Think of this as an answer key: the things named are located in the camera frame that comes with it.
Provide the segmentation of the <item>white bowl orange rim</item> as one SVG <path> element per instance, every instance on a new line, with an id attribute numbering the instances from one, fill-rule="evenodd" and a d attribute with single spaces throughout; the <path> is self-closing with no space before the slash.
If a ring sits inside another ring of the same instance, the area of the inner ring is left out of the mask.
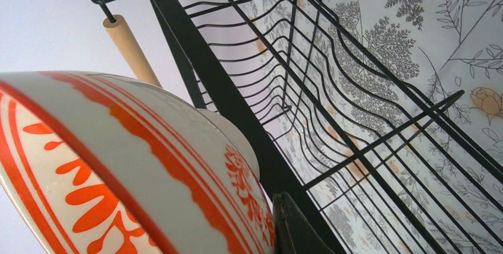
<path id="1" fill-rule="evenodd" d="M 1 74 L 1 185 L 47 253 L 275 253 L 227 119 L 128 77 Z"/>

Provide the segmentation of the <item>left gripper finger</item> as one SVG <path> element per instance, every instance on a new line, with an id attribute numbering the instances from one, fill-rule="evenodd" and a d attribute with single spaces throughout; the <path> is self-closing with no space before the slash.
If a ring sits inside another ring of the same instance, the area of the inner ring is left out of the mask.
<path id="1" fill-rule="evenodd" d="M 287 192 L 273 196 L 275 253 L 330 254 L 333 251 L 322 241 L 303 212 Z"/>

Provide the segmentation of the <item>black wire dish rack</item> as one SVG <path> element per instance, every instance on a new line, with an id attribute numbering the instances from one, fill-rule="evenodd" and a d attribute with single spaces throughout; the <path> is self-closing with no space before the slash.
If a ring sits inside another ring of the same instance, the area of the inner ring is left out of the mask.
<path id="1" fill-rule="evenodd" d="M 108 3 L 101 6 L 106 18 Z M 247 135 L 260 164 L 268 193 L 287 192 L 312 227 L 336 253 L 346 253 L 333 230 L 294 173 L 274 136 L 285 108 L 274 112 L 268 89 L 271 82 L 258 60 L 256 40 L 262 34 L 240 9 L 244 0 L 150 0 L 192 103 L 218 112 Z"/>

